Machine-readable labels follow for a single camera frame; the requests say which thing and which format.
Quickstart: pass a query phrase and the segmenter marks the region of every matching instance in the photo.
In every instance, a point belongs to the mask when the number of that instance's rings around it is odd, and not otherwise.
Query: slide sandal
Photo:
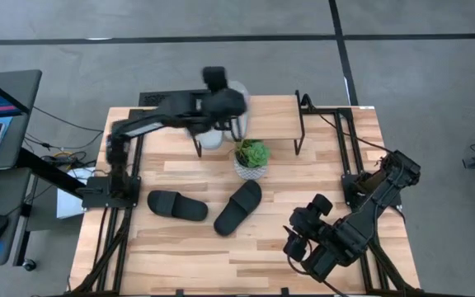
[[[221,236],[228,236],[256,209],[261,201],[261,188],[255,181],[247,181],[239,188],[214,222],[214,229]]]
[[[204,202],[184,197],[176,191],[150,191],[148,206],[156,215],[197,222],[206,219],[208,214]]]

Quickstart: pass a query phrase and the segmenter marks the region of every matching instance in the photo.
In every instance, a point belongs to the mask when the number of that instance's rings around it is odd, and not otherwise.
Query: white plant pot
[[[247,168],[238,162],[234,156],[234,169],[236,169],[237,174],[244,180],[256,180],[260,177],[263,177],[267,172],[267,166],[258,167],[258,168]]]

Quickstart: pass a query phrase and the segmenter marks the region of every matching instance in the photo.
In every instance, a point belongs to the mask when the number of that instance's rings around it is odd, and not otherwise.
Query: potted plant
[[[244,139],[236,143],[234,168],[245,180],[256,180],[267,172],[270,150],[261,140]]]

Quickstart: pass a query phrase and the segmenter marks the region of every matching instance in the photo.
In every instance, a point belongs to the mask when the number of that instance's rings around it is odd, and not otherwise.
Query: wooden tabletop
[[[113,121],[126,119],[129,109],[111,108],[106,131]],[[353,107],[353,115],[358,136],[383,145],[375,110]],[[325,117],[334,121],[329,115]],[[292,271],[282,252],[287,240],[282,226],[289,224],[295,207],[304,207],[315,194],[321,193],[333,202],[332,212],[323,218],[328,223],[350,212],[341,189],[342,164],[336,131],[317,115],[305,115],[304,120],[306,138],[299,156],[294,154],[292,140],[266,141],[271,158],[267,174],[258,181],[262,201],[227,238],[216,234],[213,223],[228,198],[244,183],[233,169],[233,145],[225,143],[217,150],[204,150],[203,157],[198,158],[183,130],[166,128],[146,135],[139,174],[142,189],[131,221],[120,293],[164,295],[184,289],[185,294],[279,294],[282,287],[289,287],[291,294],[332,293],[324,284]],[[359,145],[364,169],[377,169],[375,163],[384,152],[361,142]],[[97,168],[107,171],[105,148],[103,139]],[[152,190],[179,191],[206,202],[207,219],[194,223],[155,215],[146,202]],[[90,210],[84,215],[71,270],[72,287],[79,285],[92,269],[102,211]],[[418,287],[401,217],[386,210],[379,219],[379,235],[383,249],[405,280]],[[106,288],[112,286],[115,259],[114,256],[109,267]],[[369,261],[374,286],[378,286],[371,255]],[[327,280],[344,293],[364,293],[358,262],[336,267]]]

